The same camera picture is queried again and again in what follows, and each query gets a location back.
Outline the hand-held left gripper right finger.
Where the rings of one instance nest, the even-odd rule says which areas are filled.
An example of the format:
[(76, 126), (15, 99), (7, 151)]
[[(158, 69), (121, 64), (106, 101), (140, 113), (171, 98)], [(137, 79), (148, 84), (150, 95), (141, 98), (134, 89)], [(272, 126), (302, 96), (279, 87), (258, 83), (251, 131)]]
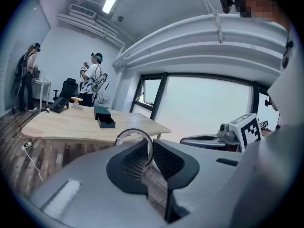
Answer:
[(154, 140), (153, 160), (168, 189), (165, 220), (173, 223), (215, 196), (230, 179), (241, 157), (238, 152)]

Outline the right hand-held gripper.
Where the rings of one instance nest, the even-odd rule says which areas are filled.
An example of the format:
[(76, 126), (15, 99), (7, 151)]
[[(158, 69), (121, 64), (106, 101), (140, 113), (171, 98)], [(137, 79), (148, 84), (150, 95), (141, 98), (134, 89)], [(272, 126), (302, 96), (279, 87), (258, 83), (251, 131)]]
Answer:
[(247, 145), (262, 138), (257, 114), (244, 114), (239, 118), (222, 123), (217, 135), (184, 137), (180, 144), (198, 148), (226, 148), (236, 145), (237, 152), (244, 152)]

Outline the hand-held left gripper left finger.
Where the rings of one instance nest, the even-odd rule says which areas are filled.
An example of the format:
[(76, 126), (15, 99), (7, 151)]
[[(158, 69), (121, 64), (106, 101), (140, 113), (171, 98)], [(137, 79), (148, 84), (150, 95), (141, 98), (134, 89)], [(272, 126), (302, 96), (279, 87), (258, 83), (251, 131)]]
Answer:
[(81, 156), (34, 191), (29, 200), (50, 228), (163, 228), (141, 181), (147, 141)]

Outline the dark teal rectangular box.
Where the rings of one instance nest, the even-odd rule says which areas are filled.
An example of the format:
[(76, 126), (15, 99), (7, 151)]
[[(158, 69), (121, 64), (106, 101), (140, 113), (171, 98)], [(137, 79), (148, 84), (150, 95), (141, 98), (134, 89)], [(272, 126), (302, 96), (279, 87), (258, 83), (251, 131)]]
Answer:
[(105, 107), (94, 107), (94, 116), (101, 129), (115, 128), (115, 121), (111, 117), (111, 113)]

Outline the person's white shirt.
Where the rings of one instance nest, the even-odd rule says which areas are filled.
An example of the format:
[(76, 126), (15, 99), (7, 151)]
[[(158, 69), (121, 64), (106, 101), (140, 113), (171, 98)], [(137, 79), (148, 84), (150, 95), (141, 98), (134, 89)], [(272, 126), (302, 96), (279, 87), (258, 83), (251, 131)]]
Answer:
[(268, 90), (282, 123), (250, 145), (257, 154), (229, 228), (304, 227), (304, 46), (295, 27), (288, 41), (288, 65)]

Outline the black slanted desk stand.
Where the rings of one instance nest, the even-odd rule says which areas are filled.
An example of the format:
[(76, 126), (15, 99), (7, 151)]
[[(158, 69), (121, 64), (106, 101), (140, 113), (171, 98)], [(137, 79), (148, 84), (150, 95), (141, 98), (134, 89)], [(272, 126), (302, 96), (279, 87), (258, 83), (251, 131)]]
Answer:
[(61, 113), (65, 108), (69, 108), (69, 99), (58, 97), (55, 102), (49, 106), (50, 111)]

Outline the black office chair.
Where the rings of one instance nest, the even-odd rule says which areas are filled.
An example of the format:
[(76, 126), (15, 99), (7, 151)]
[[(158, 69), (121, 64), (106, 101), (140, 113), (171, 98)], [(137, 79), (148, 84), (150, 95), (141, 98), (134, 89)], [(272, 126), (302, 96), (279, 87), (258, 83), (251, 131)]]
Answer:
[(78, 89), (78, 84), (76, 83), (76, 80), (72, 78), (68, 78), (63, 82), (63, 87), (59, 96), (57, 96), (58, 90), (54, 90), (55, 96), (53, 97), (53, 100), (55, 101), (59, 97), (62, 97), (62, 98), (67, 98), (70, 103), (73, 103), (74, 100), (72, 100), (71, 97), (76, 96), (77, 89)]

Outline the small white desk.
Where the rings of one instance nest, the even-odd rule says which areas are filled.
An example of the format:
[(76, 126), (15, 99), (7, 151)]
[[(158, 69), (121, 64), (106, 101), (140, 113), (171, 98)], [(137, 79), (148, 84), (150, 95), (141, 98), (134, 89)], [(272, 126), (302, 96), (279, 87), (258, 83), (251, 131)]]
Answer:
[(42, 110), (43, 101), (46, 102), (46, 105), (49, 103), (49, 94), (51, 89), (51, 82), (46, 79), (34, 79), (33, 85), (40, 87), (39, 93), (39, 109)]

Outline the black clip-on microphone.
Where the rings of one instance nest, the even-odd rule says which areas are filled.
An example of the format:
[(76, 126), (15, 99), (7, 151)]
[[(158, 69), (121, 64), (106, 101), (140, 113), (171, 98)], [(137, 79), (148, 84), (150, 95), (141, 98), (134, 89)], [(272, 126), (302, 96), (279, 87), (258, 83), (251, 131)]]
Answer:
[(285, 45), (285, 52), (283, 54), (283, 58), (281, 61), (282, 68), (286, 69), (288, 62), (289, 62), (289, 49), (293, 47), (293, 41), (288, 41)]

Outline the white ceiling pipes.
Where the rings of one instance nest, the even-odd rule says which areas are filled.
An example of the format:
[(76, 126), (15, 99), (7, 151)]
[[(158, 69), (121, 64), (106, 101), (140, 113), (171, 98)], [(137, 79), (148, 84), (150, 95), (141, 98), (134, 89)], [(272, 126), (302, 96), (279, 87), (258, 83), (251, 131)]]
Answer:
[(85, 29), (100, 37), (103, 37), (120, 48), (125, 47), (125, 43), (123, 41), (121, 41), (120, 39), (118, 39), (117, 36), (113, 32), (111, 32), (107, 28), (96, 25), (95, 23), (90, 23), (88, 21), (85, 21), (85, 20), (82, 20), (79, 18), (75, 18), (75, 17), (69, 16), (69, 15), (61, 14), (61, 13), (57, 14), (57, 19), (62, 22), (66, 22), (71, 25)]

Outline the white air conditioner vent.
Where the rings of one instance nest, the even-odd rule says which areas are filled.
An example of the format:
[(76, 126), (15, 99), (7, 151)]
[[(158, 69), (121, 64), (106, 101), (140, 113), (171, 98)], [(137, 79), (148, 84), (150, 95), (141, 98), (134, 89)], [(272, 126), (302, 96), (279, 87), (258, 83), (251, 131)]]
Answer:
[(96, 17), (96, 12), (75, 4), (71, 4), (69, 9), (72, 13), (79, 14), (90, 19), (94, 19)]

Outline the black window frame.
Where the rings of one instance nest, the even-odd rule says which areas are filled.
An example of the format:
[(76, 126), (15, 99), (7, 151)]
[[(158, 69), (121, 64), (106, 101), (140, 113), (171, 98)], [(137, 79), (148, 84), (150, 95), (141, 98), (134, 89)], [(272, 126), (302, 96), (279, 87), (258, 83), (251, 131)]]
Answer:
[[(232, 76), (224, 76), (224, 75), (218, 75), (218, 74), (209, 74), (209, 73), (186, 73), (186, 72), (181, 72), (181, 73), (157, 73), (157, 74), (145, 74), (140, 76), (140, 80), (138, 82), (130, 112), (133, 111), (134, 106), (138, 105), (146, 110), (151, 111), (150, 118), (152, 120), (155, 120), (158, 109), (161, 104), (161, 100), (164, 94), (164, 90), (167, 84), (168, 77), (170, 76), (176, 76), (176, 77), (197, 77), (197, 78), (207, 78), (207, 79), (214, 79), (214, 80), (222, 80), (222, 81), (227, 81), (227, 82), (232, 82), (232, 83), (237, 83), (237, 84), (242, 84), (242, 85), (247, 85), (253, 88), (253, 93), (251, 94), (251, 103), (249, 104), (249, 112), (251, 114), (256, 114), (258, 113), (258, 104), (259, 104), (259, 94), (264, 94), (267, 95), (267, 90), (269, 89), (269, 86), (264, 85), (258, 81), (250, 81), (250, 80), (245, 80), (237, 77), (232, 77)], [(149, 104), (143, 104), (141, 102), (136, 101), (136, 98), (139, 96), (140, 89), (143, 86), (143, 82), (147, 80), (160, 80), (160, 84), (157, 90), (157, 94), (154, 100), (153, 105)]]

